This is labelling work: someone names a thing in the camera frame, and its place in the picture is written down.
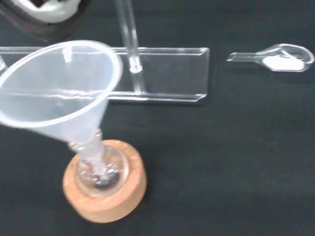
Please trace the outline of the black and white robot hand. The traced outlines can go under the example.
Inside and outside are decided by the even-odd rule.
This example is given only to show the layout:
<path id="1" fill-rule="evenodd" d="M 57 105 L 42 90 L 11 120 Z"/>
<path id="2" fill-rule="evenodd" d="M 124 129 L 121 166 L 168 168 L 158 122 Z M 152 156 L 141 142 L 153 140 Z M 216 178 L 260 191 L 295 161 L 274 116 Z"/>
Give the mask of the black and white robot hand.
<path id="1" fill-rule="evenodd" d="M 2 0 L 0 15 L 41 41 L 63 40 L 80 26 L 90 0 Z"/>

